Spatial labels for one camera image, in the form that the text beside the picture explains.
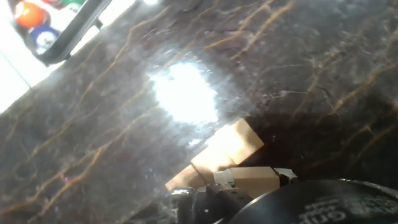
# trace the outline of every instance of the black cylinder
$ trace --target black cylinder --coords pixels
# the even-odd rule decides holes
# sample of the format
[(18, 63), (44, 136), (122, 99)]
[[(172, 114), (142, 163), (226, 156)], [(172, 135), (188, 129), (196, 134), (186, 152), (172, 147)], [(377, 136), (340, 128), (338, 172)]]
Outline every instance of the black cylinder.
[(229, 223), (393, 224), (398, 223), (398, 199), (357, 182), (308, 181), (258, 197)]

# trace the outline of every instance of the dark marble surface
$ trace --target dark marble surface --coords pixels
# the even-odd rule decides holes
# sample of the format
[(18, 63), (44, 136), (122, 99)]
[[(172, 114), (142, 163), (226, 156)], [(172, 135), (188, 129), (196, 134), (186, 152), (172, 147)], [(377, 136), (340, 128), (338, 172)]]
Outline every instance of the dark marble surface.
[(0, 116), (0, 223), (122, 223), (222, 125), (398, 187), (398, 1), (136, 2)]

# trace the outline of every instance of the blue billiard ball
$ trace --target blue billiard ball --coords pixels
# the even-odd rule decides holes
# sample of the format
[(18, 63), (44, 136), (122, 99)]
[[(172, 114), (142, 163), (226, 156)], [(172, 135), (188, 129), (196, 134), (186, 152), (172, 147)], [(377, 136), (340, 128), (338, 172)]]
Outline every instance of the blue billiard ball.
[(30, 37), (37, 47), (37, 53), (42, 54), (48, 50), (60, 35), (59, 31), (48, 25), (40, 25), (32, 29)]

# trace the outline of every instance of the billiard ball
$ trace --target billiard ball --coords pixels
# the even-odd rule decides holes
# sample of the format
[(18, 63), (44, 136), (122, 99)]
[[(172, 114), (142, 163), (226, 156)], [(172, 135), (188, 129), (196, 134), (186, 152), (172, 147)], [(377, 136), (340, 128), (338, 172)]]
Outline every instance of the billiard ball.
[(82, 5), (85, 1), (86, 0), (62, 0), (62, 4), (64, 6), (67, 6), (67, 5), (71, 4), (71, 3), (76, 3), (76, 4), (79, 4), (79, 5)]
[(15, 18), (20, 26), (30, 29), (43, 24), (47, 13), (31, 2), (21, 1), (16, 6)]
[(30, 32), (30, 37), (37, 47), (38, 54), (42, 54), (48, 50), (55, 43), (59, 35), (59, 31), (48, 25), (37, 26)]
[(51, 6), (58, 6), (59, 4), (61, 4), (61, 0), (42, 0), (42, 1)]

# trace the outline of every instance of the wooden block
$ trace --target wooden block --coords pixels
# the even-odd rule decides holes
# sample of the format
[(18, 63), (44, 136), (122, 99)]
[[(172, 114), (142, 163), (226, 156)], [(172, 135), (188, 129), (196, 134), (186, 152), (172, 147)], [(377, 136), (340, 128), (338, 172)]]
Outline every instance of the wooden block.
[(270, 167), (231, 168), (234, 186), (257, 198), (279, 189), (279, 176)]
[(183, 171), (177, 174), (166, 185), (167, 190), (176, 189), (179, 187), (199, 187), (206, 186), (206, 182), (200, 177), (199, 173), (192, 165), (187, 166)]
[(220, 132), (225, 136), (225, 141), (228, 141), (225, 151), (235, 164), (242, 163), (264, 146), (259, 136), (244, 119), (240, 119), (228, 128), (222, 128)]
[(191, 163), (206, 179), (207, 184), (214, 183), (213, 173), (235, 166), (231, 158), (220, 150), (219, 146), (208, 146), (199, 155), (191, 160)]
[[(208, 147), (191, 160), (208, 184), (214, 182), (214, 172), (239, 165), (264, 145), (244, 119), (240, 119), (232, 125), (223, 126), (208, 142)], [(191, 183), (195, 186), (199, 185), (197, 181), (192, 180), (192, 169), (194, 169), (192, 166), (184, 169), (167, 183), (166, 187), (170, 189)], [(187, 175), (186, 178), (191, 179), (182, 180), (185, 175)]]

